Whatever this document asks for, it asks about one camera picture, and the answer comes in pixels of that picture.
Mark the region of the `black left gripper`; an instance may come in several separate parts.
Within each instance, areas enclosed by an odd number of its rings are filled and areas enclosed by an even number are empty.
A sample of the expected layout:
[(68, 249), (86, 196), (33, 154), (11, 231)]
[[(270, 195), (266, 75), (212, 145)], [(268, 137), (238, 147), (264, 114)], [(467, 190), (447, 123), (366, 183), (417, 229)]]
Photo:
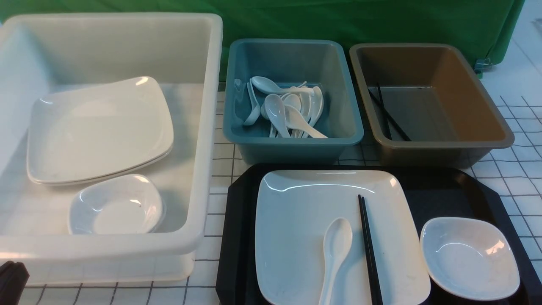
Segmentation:
[(17, 305), (28, 279), (29, 272), (22, 262), (5, 262), (0, 267), (0, 303)]

